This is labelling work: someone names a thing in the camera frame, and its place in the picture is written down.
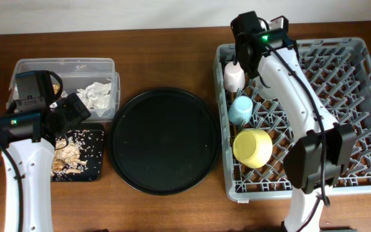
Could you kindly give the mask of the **pink cup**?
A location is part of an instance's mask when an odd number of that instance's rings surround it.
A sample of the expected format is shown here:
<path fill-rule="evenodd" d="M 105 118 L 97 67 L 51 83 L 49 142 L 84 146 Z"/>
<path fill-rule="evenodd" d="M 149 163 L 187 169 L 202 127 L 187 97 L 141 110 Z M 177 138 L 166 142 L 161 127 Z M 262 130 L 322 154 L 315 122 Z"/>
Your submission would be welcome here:
<path fill-rule="evenodd" d="M 245 73 L 240 63 L 229 62 L 224 68 L 224 89 L 228 92 L 237 92 L 245 87 Z"/>

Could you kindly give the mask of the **blue cup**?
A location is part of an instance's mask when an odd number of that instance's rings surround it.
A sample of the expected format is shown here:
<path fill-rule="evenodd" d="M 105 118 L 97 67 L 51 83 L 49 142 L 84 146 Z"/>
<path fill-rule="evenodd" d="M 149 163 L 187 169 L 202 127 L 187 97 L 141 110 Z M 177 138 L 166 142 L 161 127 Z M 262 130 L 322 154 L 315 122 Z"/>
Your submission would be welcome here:
<path fill-rule="evenodd" d="M 235 98 L 228 111 L 229 121 L 241 126 L 250 121 L 253 109 L 253 102 L 249 97 L 239 96 Z"/>

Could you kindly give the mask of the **yellow bowl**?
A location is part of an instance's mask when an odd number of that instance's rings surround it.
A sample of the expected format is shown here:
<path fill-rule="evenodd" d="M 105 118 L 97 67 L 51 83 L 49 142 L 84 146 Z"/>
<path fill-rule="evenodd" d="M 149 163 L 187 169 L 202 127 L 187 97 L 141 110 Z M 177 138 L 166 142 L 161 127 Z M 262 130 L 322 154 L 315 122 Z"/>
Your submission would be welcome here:
<path fill-rule="evenodd" d="M 248 168 L 261 168 L 272 155 L 271 137 L 266 131 L 259 129 L 242 130 L 234 138 L 233 155 Z"/>

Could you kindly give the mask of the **white tissue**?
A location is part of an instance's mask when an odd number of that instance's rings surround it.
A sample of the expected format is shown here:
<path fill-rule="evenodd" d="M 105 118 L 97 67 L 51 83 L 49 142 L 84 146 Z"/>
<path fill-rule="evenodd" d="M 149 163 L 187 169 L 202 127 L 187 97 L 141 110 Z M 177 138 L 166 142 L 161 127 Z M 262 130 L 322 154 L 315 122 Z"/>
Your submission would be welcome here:
<path fill-rule="evenodd" d="M 111 83 L 94 82 L 85 88 L 77 88 L 75 93 L 89 109 L 92 117 L 105 119 L 111 116 Z"/>

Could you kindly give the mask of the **gold foil wrapper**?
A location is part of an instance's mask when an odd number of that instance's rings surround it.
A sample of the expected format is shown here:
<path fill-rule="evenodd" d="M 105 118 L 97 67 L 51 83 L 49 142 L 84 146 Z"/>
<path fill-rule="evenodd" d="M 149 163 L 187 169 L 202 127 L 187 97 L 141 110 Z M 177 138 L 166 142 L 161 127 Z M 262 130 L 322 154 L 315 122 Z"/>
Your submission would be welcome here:
<path fill-rule="evenodd" d="M 60 87 L 61 86 L 59 84 L 54 84 L 53 85 L 54 94 L 59 93 Z"/>

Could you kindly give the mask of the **grey plate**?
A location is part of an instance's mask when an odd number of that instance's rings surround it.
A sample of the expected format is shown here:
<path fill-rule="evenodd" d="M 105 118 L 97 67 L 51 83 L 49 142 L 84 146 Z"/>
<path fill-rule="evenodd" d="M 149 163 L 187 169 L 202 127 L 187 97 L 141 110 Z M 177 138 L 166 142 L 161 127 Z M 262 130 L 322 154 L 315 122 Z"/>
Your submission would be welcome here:
<path fill-rule="evenodd" d="M 256 87 L 258 89 L 258 94 L 262 99 L 274 100 L 276 99 L 276 94 L 271 90 L 271 88 L 266 88 L 259 77 L 255 78 Z"/>

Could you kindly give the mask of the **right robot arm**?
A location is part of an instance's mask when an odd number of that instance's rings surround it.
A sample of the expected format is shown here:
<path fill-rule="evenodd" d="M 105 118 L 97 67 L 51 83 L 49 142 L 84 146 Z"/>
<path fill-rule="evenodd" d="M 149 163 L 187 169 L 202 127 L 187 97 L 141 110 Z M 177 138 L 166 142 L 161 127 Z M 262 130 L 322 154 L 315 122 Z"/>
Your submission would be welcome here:
<path fill-rule="evenodd" d="M 297 42 L 287 35 L 288 20 L 280 19 L 276 27 L 262 27 L 254 11 L 233 19 L 234 60 L 249 78 L 260 78 L 293 131 L 295 144 L 283 160 L 292 194 L 281 229 L 319 231 L 322 209 L 330 205 L 327 194 L 348 169 L 356 133 L 323 105 L 300 67 Z"/>

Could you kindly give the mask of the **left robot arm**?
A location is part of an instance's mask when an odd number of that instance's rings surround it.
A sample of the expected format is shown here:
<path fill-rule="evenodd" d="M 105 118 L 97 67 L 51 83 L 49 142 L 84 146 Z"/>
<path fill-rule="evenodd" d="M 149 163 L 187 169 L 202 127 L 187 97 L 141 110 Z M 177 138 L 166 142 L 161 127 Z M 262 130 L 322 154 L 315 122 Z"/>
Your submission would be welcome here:
<path fill-rule="evenodd" d="M 76 93 L 53 89 L 54 72 L 15 75 L 18 98 L 0 118 L 6 172 L 5 231 L 52 231 L 51 170 L 56 138 L 90 117 Z"/>

